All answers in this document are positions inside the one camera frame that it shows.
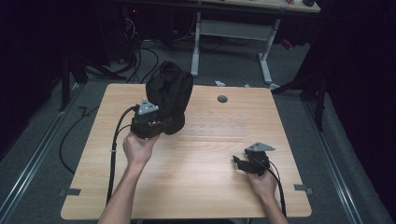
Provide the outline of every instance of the gray carpet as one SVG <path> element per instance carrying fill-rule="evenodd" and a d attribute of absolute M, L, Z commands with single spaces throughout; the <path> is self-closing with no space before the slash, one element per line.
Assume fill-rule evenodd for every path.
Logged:
<path fill-rule="evenodd" d="M 153 42 L 145 43 L 145 47 L 152 44 Z M 158 43 L 157 47 L 152 50 L 158 54 L 160 62 L 164 60 L 174 61 L 183 69 L 190 70 L 191 46 L 169 48 Z M 273 46 L 268 63 L 275 84 L 282 85 L 294 79 L 294 75 L 308 50 L 309 46 L 296 47 L 290 50 L 279 45 Z M 140 78 L 154 64 L 155 56 L 147 50 L 142 50 L 142 64 L 138 71 Z M 256 54 L 230 52 L 228 46 L 221 46 L 216 50 L 202 50 L 200 75 L 194 80 L 196 85 L 213 86 L 215 80 L 220 80 L 226 86 L 242 87 L 245 83 L 240 79 L 243 79 L 252 87 L 268 86 L 263 82 Z M 96 223 L 96 221 L 88 220 L 68 221 L 63 220 L 60 216 L 64 198 L 59 196 L 59 192 L 70 186 L 73 176 L 64 169 L 59 160 L 59 146 L 67 130 L 81 118 L 82 109 L 80 107 L 85 106 L 90 110 L 98 106 L 107 84 L 114 82 L 116 81 L 90 76 L 90 81 L 72 104 L 59 132 L 55 134 L 53 141 L 50 143 L 47 156 L 24 192 L 9 223 Z M 314 192 L 308 195 L 313 210 L 312 215 L 304 218 L 290 218 L 290 223 L 348 223 L 345 209 L 325 165 L 315 127 L 311 124 L 311 118 L 307 115 L 300 98 L 295 94 L 295 91 L 288 91 L 275 95 L 275 100 L 302 180 Z M 58 85 L 53 90 L 52 98 L 35 113 L 14 148 L 1 161 L 0 199 L 2 202 L 6 199 L 18 176 L 32 157 L 50 123 L 56 117 L 60 102 L 60 85 Z M 77 167 L 94 117 L 95 113 L 92 113 L 89 117 L 83 119 L 64 141 L 64 160 L 72 169 Z M 346 139 L 329 98 L 326 99 L 326 110 L 323 118 L 324 133 L 360 210 L 362 222 L 393 223 L 388 212 L 377 199 L 370 180 L 356 159 L 353 148 Z M 253 223 L 266 223 L 266 219 L 255 219 Z"/>

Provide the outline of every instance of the table top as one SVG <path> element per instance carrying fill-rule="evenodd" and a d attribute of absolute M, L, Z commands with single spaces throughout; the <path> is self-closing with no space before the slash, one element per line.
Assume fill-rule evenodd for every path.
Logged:
<path fill-rule="evenodd" d="M 220 103 L 220 95 L 228 102 Z M 70 186 L 81 192 L 66 196 L 63 218 L 98 219 L 102 214 L 114 131 L 121 114 L 145 97 L 145 85 L 107 87 Z M 288 216 L 310 216 L 305 192 L 294 189 L 302 180 L 268 89 L 194 86 L 185 115 L 180 132 L 163 133 L 155 144 L 137 184 L 133 219 L 265 217 L 246 175 L 233 163 L 233 155 L 246 160 L 244 149 L 256 142 L 276 148 L 267 155 L 280 173 Z M 128 132 L 118 139 L 115 186 L 126 167 L 121 142 Z"/>
<path fill-rule="evenodd" d="M 317 3 L 315 3 L 312 7 L 308 7 L 303 3 L 303 0 L 294 0 L 293 4 L 288 4 L 285 0 L 201 0 L 201 2 L 237 5 L 244 7 L 278 8 L 288 11 L 320 12 L 320 7 Z"/>

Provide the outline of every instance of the gray bracket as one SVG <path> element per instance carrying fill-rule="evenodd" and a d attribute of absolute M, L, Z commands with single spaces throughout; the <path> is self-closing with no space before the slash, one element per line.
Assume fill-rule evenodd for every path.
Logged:
<path fill-rule="evenodd" d="M 66 195 L 78 196 L 81 193 L 81 189 L 61 189 L 59 197 L 66 197 Z"/>
<path fill-rule="evenodd" d="M 314 191 L 311 188 L 308 188 L 306 185 L 294 185 L 295 190 L 305 191 L 306 194 L 314 194 Z"/>
<path fill-rule="evenodd" d="M 274 151 L 274 147 L 270 147 L 268 145 L 265 145 L 264 143 L 257 142 L 250 147 L 247 148 L 249 151 Z"/>
<path fill-rule="evenodd" d="M 139 107 L 139 115 L 145 115 L 154 111 L 159 110 L 157 105 L 154 105 L 152 103 L 150 103 L 148 100 L 146 100 L 145 98 L 142 99 L 142 102 L 140 103 L 140 107 Z"/>

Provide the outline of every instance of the black cloth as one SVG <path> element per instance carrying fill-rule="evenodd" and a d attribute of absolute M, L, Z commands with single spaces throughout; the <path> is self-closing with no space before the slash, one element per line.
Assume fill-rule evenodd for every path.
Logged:
<path fill-rule="evenodd" d="M 177 64 L 165 61 L 146 84 L 148 100 L 160 109 L 155 121 L 171 119 L 164 133 L 174 134 L 184 127 L 186 111 L 193 87 L 192 74 Z"/>

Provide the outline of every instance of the round hole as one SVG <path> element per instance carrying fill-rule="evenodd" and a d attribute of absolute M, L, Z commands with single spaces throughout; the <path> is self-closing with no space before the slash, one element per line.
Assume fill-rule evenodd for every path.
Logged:
<path fill-rule="evenodd" d="M 218 96 L 218 101 L 219 101 L 220 103 L 227 103 L 228 98 L 227 98 L 227 96 L 225 96 L 225 95 L 220 95 L 220 96 Z"/>

